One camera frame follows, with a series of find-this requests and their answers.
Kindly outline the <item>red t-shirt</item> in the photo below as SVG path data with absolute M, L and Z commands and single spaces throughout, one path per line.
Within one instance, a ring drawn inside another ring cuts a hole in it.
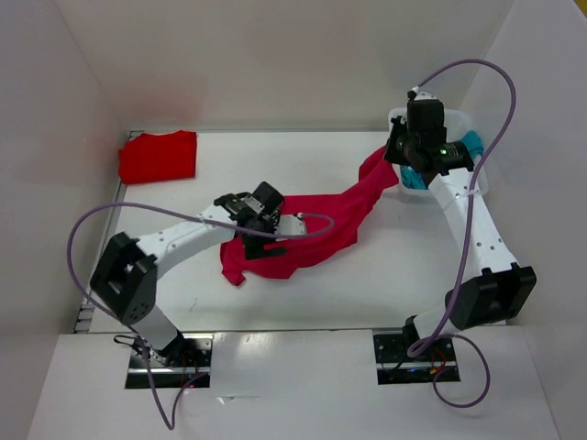
M 118 151 L 118 177 L 125 185 L 169 182 L 196 176 L 197 134 L 141 134 Z

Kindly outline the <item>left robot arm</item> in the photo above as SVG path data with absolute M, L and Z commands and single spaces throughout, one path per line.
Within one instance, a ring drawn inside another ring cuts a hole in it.
M 176 366 L 194 358 L 196 346 L 156 305 L 158 280 L 187 259 L 235 238 L 238 232 L 220 222 L 280 236 L 307 233 L 302 216 L 282 213 L 283 203 L 273 189 L 229 193 L 215 199 L 196 222 L 140 237 L 118 233 L 108 241 L 90 286 L 121 324 L 138 332 L 152 358 Z

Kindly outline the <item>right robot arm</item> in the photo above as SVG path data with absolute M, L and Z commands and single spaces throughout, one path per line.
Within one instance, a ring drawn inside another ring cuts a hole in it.
M 422 173 L 461 257 L 454 287 L 442 305 L 406 320 L 402 349 L 412 360 L 424 359 L 441 336 L 516 317 L 537 283 L 533 268 L 518 263 L 494 224 L 477 185 L 481 164 L 460 142 L 420 140 L 421 135 L 396 122 L 385 158 Z

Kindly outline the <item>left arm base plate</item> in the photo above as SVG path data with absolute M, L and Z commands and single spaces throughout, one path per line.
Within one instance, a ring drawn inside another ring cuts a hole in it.
M 147 366 L 150 366 L 153 383 L 157 389 L 180 389 L 188 384 L 191 389 L 210 387 L 211 363 L 214 336 L 212 334 L 185 334 L 187 350 L 171 359 L 161 357 L 150 350 L 148 361 L 142 356 L 142 349 L 137 340 L 130 335 L 115 335 L 116 344 L 130 348 L 131 354 L 127 367 L 125 388 L 127 390 L 145 390 L 150 387 Z

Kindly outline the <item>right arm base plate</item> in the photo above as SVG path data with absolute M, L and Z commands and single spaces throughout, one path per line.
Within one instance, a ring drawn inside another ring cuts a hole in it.
M 459 382 L 460 374 L 454 347 L 440 339 L 419 357 L 407 356 L 408 344 L 398 331 L 375 331 L 372 343 L 379 385 Z

